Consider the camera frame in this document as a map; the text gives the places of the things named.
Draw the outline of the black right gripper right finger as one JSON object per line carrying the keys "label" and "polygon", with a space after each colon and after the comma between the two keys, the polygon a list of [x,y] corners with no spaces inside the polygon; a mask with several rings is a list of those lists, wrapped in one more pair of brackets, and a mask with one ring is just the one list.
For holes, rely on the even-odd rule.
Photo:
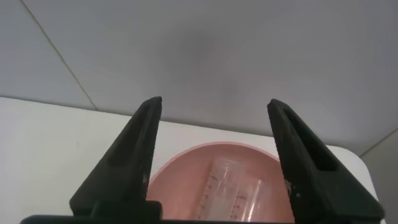
{"label": "black right gripper right finger", "polygon": [[296,223],[380,223],[381,204],[287,104],[267,105]]}

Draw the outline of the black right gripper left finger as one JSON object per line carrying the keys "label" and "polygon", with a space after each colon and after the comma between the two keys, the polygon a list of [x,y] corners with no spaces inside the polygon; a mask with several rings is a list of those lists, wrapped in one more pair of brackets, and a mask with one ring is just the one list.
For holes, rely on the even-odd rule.
{"label": "black right gripper left finger", "polygon": [[88,216],[103,202],[146,201],[161,112],[159,96],[140,105],[70,199],[74,216]]}

